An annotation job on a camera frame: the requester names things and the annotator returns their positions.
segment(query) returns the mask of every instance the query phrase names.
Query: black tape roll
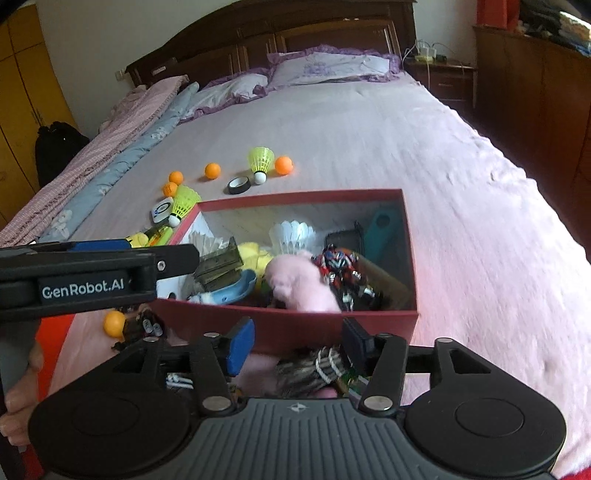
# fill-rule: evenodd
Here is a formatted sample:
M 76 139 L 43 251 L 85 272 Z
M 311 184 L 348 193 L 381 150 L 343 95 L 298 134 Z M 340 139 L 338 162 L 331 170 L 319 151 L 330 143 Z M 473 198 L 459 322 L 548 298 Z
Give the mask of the black tape roll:
M 237 177 L 228 183 L 228 193 L 230 195 L 238 195 L 244 193 L 251 187 L 251 181 L 248 177 Z

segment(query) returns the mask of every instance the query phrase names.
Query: wooden nightstand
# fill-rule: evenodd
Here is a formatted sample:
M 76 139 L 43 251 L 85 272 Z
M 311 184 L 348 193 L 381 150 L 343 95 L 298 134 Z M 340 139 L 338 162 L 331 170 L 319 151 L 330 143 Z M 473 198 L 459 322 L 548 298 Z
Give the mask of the wooden nightstand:
M 421 82 L 434 97 L 466 119 L 471 119 L 474 112 L 474 84 L 476 69 L 457 60 L 427 64 L 409 59 L 404 62 L 404 69 Z

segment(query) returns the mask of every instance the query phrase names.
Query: blue quilt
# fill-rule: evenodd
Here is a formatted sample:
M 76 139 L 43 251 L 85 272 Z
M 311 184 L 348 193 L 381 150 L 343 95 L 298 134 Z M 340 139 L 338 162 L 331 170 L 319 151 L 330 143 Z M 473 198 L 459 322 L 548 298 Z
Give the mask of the blue quilt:
M 177 127 L 198 89 L 199 84 L 193 83 L 179 93 L 150 128 L 123 152 L 116 155 L 101 173 L 67 203 L 38 241 L 63 242 L 69 239 L 113 185 Z

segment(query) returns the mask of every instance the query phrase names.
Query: human hand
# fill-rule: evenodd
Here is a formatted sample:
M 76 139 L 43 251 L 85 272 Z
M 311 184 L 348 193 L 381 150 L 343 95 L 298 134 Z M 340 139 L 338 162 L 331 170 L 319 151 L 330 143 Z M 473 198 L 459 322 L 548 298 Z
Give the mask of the human hand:
M 8 410 L 0 417 L 0 433 L 14 446 L 25 446 L 29 442 L 28 423 L 38 403 L 37 374 L 43 368 L 43 350 L 37 342 L 29 353 L 29 367 L 26 373 L 4 395 Z

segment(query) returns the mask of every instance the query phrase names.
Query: orange sleeve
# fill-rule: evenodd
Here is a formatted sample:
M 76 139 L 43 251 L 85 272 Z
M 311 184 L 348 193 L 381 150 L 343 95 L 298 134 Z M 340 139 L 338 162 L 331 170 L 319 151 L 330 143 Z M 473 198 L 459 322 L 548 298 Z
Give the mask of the orange sleeve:
M 39 342 L 43 349 L 44 363 L 43 369 L 39 372 L 38 376 L 39 400 L 43 400 L 49 392 L 61 347 L 64 341 L 66 341 L 66 336 L 73 320 L 73 315 L 64 315 L 41 321 L 41 325 L 37 331 L 37 342 Z M 22 458 L 27 467 L 27 480 L 35 480 L 43 475 L 43 468 L 39 464 L 37 456 L 31 447 L 22 454 Z

